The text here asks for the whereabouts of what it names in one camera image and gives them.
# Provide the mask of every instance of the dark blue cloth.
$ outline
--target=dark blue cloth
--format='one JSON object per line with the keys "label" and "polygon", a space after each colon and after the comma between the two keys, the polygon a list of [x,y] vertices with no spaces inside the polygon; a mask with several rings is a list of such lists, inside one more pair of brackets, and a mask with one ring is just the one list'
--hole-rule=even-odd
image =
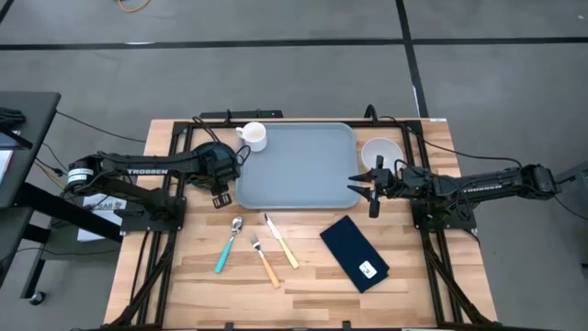
{"label": "dark blue cloth", "polygon": [[[321,238],[359,292],[363,293],[388,277],[390,267],[349,216],[324,230]],[[366,265],[366,261],[376,270],[371,278],[360,268]]]}

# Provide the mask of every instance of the knife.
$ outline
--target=knife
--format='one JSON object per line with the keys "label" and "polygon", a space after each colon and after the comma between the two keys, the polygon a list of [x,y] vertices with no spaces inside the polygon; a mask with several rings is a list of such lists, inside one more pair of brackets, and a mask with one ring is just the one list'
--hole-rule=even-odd
{"label": "knife", "polygon": [[269,226],[269,230],[271,230],[272,234],[274,235],[274,238],[276,238],[279,241],[279,244],[282,245],[282,249],[284,249],[284,253],[286,253],[286,257],[288,257],[288,261],[290,261],[290,264],[292,265],[293,268],[298,268],[298,266],[299,266],[298,261],[296,260],[296,258],[294,257],[294,255],[292,254],[290,249],[288,248],[288,245],[286,245],[286,243],[284,242],[284,239],[282,239],[282,236],[280,235],[280,233],[277,231],[277,228],[274,225],[274,223],[272,222],[272,219],[270,219],[269,216],[267,216],[267,214],[264,214],[264,215],[266,217],[266,223],[267,223],[267,226]]}

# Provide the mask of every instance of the wooden table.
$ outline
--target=wooden table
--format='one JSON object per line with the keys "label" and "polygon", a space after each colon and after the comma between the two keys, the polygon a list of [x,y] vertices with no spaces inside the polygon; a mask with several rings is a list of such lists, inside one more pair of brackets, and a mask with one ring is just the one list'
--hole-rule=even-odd
{"label": "wooden table", "polygon": [[[152,121],[145,154],[167,155],[173,122]],[[426,140],[453,148],[445,121],[423,120],[423,127]],[[214,131],[223,142],[233,148],[238,146],[233,129]],[[403,148],[398,129],[354,132],[362,172],[359,153],[369,139],[386,137]],[[203,130],[195,130],[194,134],[192,147],[210,140]],[[430,146],[427,152],[436,173],[459,176],[454,154]],[[162,179],[142,177],[139,183],[156,188]],[[234,183],[231,194],[234,197]],[[295,270],[267,228],[264,211],[247,210],[236,201],[215,210],[209,192],[191,186],[187,186],[185,195],[187,215],[175,246],[164,327],[223,327],[226,322],[234,322],[235,327],[341,327],[344,320],[351,321],[353,327],[435,325],[421,239],[413,228],[407,200],[380,200],[378,219],[368,218],[368,203],[363,199],[348,210],[271,211],[272,220],[300,263]],[[389,277],[363,294],[357,292],[319,236],[346,214],[390,266]],[[216,274],[215,264],[229,238],[231,221],[237,215],[243,217],[243,231],[234,240],[224,270]],[[249,243],[252,231],[259,236],[281,281],[277,290]],[[480,311],[494,320],[496,314],[478,244],[460,230],[446,231],[446,236],[456,281]],[[105,322],[118,317],[129,302],[142,238],[142,233],[135,233],[124,239]],[[139,284],[146,258],[142,264]],[[439,283],[446,319],[451,321],[447,289],[443,281]],[[156,284],[153,293],[158,289]],[[148,322],[153,320],[156,300],[157,295],[152,295]]]}

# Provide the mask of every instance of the yellow knife handle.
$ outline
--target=yellow knife handle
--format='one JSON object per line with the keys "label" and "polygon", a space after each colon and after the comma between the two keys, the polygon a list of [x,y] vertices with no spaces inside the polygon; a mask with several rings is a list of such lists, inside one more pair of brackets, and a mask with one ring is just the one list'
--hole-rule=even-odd
{"label": "yellow knife handle", "polygon": [[264,255],[264,252],[262,252],[262,251],[257,251],[257,252],[259,252],[259,256],[261,257],[261,260],[264,261],[264,267],[266,267],[267,276],[269,276],[269,278],[272,280],[272,284],[274,284],[274,288],[276,288],[276,289],[279,288],[279,286],[280,286],[279,280],[277,279],[277,276],[274,273],[274,270],[269,265],[269,262],[267,262],[266,256]]}
{"label": "yellow knife handle", "polygon": [[278,240],[279,240],[279,243],[282,245],[282,249],[284,249],[284,253],[286,253],[286,256],[288,257],[288,261],[290,261],[290,264],[292,265],[292,267],[298,268],[298,266],[299,266],[298,261],[296,260],[296,258],[292,254],[292,251],[289,249],[288,245],[286,245],[286,243],[284,242],[284,239],[280,238]]}

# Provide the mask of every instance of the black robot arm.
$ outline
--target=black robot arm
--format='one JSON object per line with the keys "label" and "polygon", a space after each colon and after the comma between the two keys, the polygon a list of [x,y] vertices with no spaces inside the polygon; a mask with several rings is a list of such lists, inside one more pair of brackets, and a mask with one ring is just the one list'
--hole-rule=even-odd
{"label": "black robot arm", "polygon": [[170,197],[161,188],[138,187],[122,177],[170,175],[186,184],[208,189],[215,196],[215,207],[221,208],[232,202],[225,192],[228,183],[241,174],[240,168],[237,155],[224,143],[203,143],[193,151],[165,157],[98,152],[69,165],[65,190],[78,196],[104,193],[139,205],[138,210],[115,211],[123,218],[123,225],[136,223],[136,230],[167,231],[177,228],[183,220],[186,200]]}
{"label": "black robot arm", "polygon": [[441,220],[459,217],[463,220],[469,218],[471,209],[482,201],[513,196],[548,200],[560,192],[551,171],[542,165],[506,168],[466,177],[440,176],[421,167],[407,165],[397,177],[383,168],[383,162],[383,157],[379,155],[376,168],[349,178],[374,182],[373,189],[348,186],[370,202],[369,216],[372,218],[379,215],[380,196],[418,200],[428,206],[429,217]]}

